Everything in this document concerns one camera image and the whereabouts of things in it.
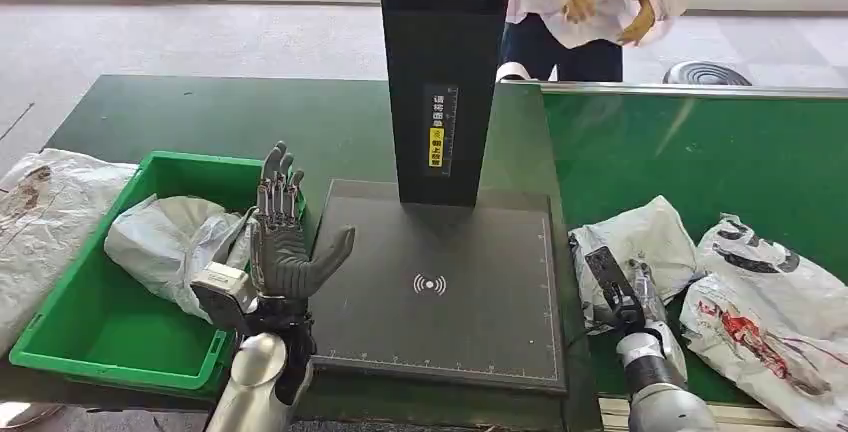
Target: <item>green table surface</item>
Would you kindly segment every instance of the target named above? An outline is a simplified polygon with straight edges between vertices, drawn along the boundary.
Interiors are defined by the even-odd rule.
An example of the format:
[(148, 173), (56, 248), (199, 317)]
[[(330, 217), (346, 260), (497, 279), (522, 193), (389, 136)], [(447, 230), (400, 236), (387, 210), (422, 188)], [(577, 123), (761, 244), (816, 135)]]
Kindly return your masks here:
[[(696, 243), (719, 213), (735, 213), (760, 236), (845, 281), (846, 97), (832, 91), (822, 92), (831, 96), (827, 99), (785, 95), (756, 89), (500, 85), (482, 186), (549, 194), (555, 221), (569, 227), (607, 219), (663, 194)], [(395, 179), (391, 137), (385, 82), (104, 76), (47, 145), (138, 162), (154, 149), (262, 158), (269, 144), (285, 139), (307, 171), (307, 228), (314, 233), (330, 178)], [(565, 312), (574, 312), (579, 300), (570, 261), (562, 260), (568, 254), (562, 225), (555, 237), (569, 340), (581, 325), (577, 314)], [(677, 300), (672, 317), (679, 307)], [(625, 393), (614, 345), (612, 337), (600, 336), (569, 349), (565, 403), (516, 391), (324, 374), (300, 412), (341, 420), (552, 430), (561, 426), (562, 408), (572, 430), (591, 430), (599, 426), (595, 392)], [(689, 354), (687, 364), (691, 390), (706, 400), (753, 403), (697, 357)], [(8, 363), (0, 363), (4, 379), (7, 369)], [(44, 397), (36, 393), (39, 386), (59, 380), (11, 369), (12, 382), (33, 384), (27, 389), (31, 399)], [(74, 403), (161, 408), (163, 400), (104, 390), (111, 389), (74, 389)], [(0, 399), (13, 396), (0, 384)], [(183, 399), (170, 405), (208, 407)]]
[[(848, 105), (844, 91), (546, 87), (545, 108), (569, 227), (665, 196), (697, 245), (731, 213), (848, 282), (844, 227)], [(683, 294), (669, 307), (672, 322)], [(674, 330), (679, 330), (672, 323)], [(615, 338), (590, 340), (600, 393), (625, 393)], [(686, 352), (689, 389), (753, 405)]]
[[(103, 76), (47, 147), (112, 162), (137, 163), (153, 150), (260, 159), (281, 139), (307, 173), (303, 193), (309, 204), (310, 236), (331, 178), (395, 180), (388, 87), (375, 81)], [(554, 222), (563, 223), (538, 86), (498, 87), (481, 186), (548, 194)], [(570, 340), (571, 331), (579, 332), (582, 326), (562, 225), (554, 229), (554, 239), (564, 336)], [(298, 413), (531, 430), (560, 429), (564, 415), (571, 430), (593, 430), (600, 427), (600, 414), (590, 364), (587, 341), (567, 351), (567, 401), (503, 389), (325, 372), (314, 381)], [(29, 372), (34, 373), (18, 369), (17, 380), (25, 380)], [(0, 393), (0, 398), (10, 396), (9, 390)], [(143, 402), (146, 394), (135, 397)], [(82, 395), (67, 401), (91, 402)]]

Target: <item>wireless charging symbol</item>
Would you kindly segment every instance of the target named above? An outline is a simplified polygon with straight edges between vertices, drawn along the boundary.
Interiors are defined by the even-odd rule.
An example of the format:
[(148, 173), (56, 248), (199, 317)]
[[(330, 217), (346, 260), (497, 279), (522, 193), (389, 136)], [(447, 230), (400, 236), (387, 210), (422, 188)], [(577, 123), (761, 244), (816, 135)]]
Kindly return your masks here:
[(415, 276), (415, 279), (412, 281), (412, 289), (416, 294), (420, 294), (424, 291), (435, 292), (436, 294), (442, 295), (445, 293), (445, 290), (448, 288), (448, 281), (445, 280), (441, 275), (436, 279), (428, 279), (421, 274)]

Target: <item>person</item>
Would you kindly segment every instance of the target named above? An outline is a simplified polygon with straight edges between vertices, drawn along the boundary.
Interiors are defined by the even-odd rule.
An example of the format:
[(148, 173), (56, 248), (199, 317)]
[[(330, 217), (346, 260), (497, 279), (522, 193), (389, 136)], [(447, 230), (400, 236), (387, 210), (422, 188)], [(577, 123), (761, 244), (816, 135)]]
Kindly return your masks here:
[(557, 80), (621, 82), (622, 46), (662, 35), (689, 1), (509, 0), (501, 64), (539, 80), (556, 66)]

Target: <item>sticker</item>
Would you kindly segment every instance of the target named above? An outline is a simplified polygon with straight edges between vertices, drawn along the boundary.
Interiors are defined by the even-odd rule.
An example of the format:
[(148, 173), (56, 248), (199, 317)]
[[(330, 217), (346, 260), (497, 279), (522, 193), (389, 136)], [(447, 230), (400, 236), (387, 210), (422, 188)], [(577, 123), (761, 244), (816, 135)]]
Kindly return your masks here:
[(425, 175), (450, 177), (458, 96), (459, 89), (455, 86), (424, 86), (424, 114), (427, 124)]

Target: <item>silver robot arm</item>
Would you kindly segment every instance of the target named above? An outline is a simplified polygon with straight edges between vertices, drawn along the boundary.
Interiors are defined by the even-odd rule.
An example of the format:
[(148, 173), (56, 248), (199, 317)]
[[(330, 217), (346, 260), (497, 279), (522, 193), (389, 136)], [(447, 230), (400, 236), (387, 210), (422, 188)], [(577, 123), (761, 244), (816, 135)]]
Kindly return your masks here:
[(287, 430), (297, 402), (312, 380), (312, 362), (292, 400), (277, 395), (287, 360), (279, 336), (262, 333), (242, 344), (207, 432), (282, 432)]
[(666, 360), (660, 341), (647, 332), (625, 336), (616, 346), (630, 393), (631, 432), (716, 432), (707, 404), (686, 390)]

